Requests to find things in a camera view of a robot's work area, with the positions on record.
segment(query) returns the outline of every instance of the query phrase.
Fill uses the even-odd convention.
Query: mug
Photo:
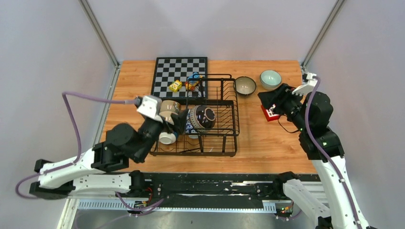
[[[176,114],[180,114],[181,105],[180,103],[173,101],[173,100],[165,100],[160,105],[160,112],[173,112]]]
[[[166,122],[168,122],[168,123],[174,125],[174,121],[173,121],[173,119],[171,118],[171,114],[172,114],[172,113],[173,113],[173,112],[171,112],[171,111],[163,111],[163,112],[160,112],[159,115],[162,116]]]
[[[170,145],[176,142],[177,138],[179,137],[179,135],[176,132],[173,133],[166,133],[166,132],[162,132],[159,135],[159,142],[165,145]]]

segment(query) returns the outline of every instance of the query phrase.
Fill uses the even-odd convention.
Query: wooden table
[[[133,99],[150,94],[155,61],[124,61],[118,77],[113,99]],[[209,73],[230,73],[233,78],[249,76],[257,83],[257,89],[249,97],[238,97],[240,135],[238,151],[234,157],[224,156],[151,156],[143,164],[131,162],[129,168],[142,172],[204,172],[204,173],[316,173],[307,155],[301,149],[298,133],[289,134],[277,121],[267,122],[260,108],[258,92],[265,91],[259,75],[264,70],[275,70],[283,82],[291,86],[301,85],[301,70],[297,61],[209,61]],[[128,122],[134,129],[143,118],[133,105],[112,104],[104,125],[106,130]],[[293,124],[280,120],[287,130],[295,130]]]

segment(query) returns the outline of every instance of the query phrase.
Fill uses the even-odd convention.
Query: ceramic bowl
[[[273,70],[266,70],[260,75],[260,82],[266,90],[274,90],[281,84],[281,75]]]
[[[241,95],[251,95],[256,90],[256,83],[252,78],[241,76],[235,80],[234,88]]]
[[[160,105],[160,112],[170,111],[176,114],[179,114],[181,110],[180,103],[173,100],[165,100]]]
[[[173,114],[173,113],[174,112],[171,112],[171,111],[163,111],[163,112],[160,112],[159,115],[162,116],[166,122],[174,125],[174,121],[171,118],[171,114]]]

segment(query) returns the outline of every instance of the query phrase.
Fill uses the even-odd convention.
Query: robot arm
[[[292,122],[300,131],[300,145],[312,161],[324,186],[330,209],[311,197],[301,182],[296,179],[293,173],[280,174],[275,182],[276,190],[282,195],[291,198],[297,203],[303,212],[310,217],[317,229],[370,229],[367,220],[360,210],[356,198],[354,197],[347,171],[345,169],[344,151],[339,137],[328,127],[329,118],[333,112],[329,97],[320,92],[316,92],[311,104],[308,104],[306,97],[304,104],[301,104],[303,95],[312,91],[316,85],[314,74],[308,74],[308,83],[304,86],[293,88],[287,84],[282,84],[271,92],[262,92],[258,96],[264,108],[269,109],[275,105],[274,112],[279,115],[286,115],[287,120]],[[339,176],[328,159],[316,148],[312,142],[305,125],[305,109],[310,106],[309,127],[317,143],[327,153],[329,158],[337,165],[338,170],[343,174],[343,179]],[[358,220],[355,219],[346,190],[342,182],[348,187],[348,192],[352,196]]]
[[[154,96],[138,97],[137,111],[145,118],[144,123],[134,130],[128,123],[120,123],[107,131],[106,140],[76,157],[60,162],[40,159],[34,171],[40,173],[38,181],[30,186],[30,194],[44,199],[65,198],[78,192],[96,191],[101,194],[128,193],[142,189],[143,174],[134,171],[129,174],[102,175],[129,167],[129,159],[143,163],[162,130],[181,133],[183,116],[174,117],[175,125],[163,121],[159,116],[161,99]],[[47,172],[53,168],[72,163],[68,167]]]

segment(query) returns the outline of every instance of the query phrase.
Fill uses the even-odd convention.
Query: gray wall
[[[105,97],[112,74],[78,1],[1,1],[0,228],[56,228],[64,200],[24,200],[14,187],[33,174],[37,159],[58,161],[77,152],[61,92]],[[101,104],[70,100],[83,148],[89,148]],[[33,181],[22,186],[24,193]]]
[[[335,110],[354,192],[369,222],[403,228],[405,2],[345,3],[309,70]]]
[[[303,60],[336,0],[89,0],[117,58]]]

